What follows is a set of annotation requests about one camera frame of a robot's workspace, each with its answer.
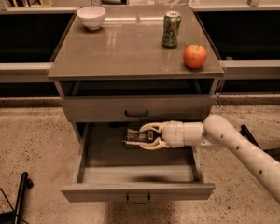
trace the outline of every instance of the apple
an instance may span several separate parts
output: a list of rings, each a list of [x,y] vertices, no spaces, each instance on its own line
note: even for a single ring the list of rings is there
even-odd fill
[[[184,62],[188,68],[198,69],[202,67],[207,58],[207,51],[201,45],[189,45],[184,50]]]

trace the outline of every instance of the green can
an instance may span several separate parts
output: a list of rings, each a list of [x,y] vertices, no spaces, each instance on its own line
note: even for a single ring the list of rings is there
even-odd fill
[[[181,17],[177,11],[167,11],[164,16],[164,32],[162,36],[162,45],[166,48],[177,46],[178,29]]]

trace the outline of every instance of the white bowl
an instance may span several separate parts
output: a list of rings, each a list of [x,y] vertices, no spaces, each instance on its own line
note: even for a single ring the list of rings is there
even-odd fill
[[[105,19],[105,9],[103,7],[84,7],[77,11],[81,23],[90,30],[101,27]]]

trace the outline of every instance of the drawer handle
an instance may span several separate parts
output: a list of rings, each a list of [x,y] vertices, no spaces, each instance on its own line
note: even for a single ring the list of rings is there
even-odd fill
[[[148,116],[148,110],[144,113],[130,113],[128,110],[126,110],[126,111],[124,111],[124,115],[126,117],[132,117],[132,118],[147,117]]]
[[[128,204],[149,204],[150,203],[150,195],[148,194],[147,200],[139,201],[139,200],[131,200],[129,194],[127,195]]]

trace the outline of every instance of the concrete floor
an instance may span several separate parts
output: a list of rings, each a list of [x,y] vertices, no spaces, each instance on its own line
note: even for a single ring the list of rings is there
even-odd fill
[[[238,130],[245,124],[262,148],[280,147],[280,98],[223,99],[211,113]],[[278,223],[280,206],[227,150],[198,149],[204,181],[216,189],[207,201],[134,205],[69,203],[60,192],[72,183],[79,143],[56,99],[0,99],[0,186],[14,205],[21,173],[35,186],[26,192],[29,223]],[[0,193],[0,213],[9,211]]]

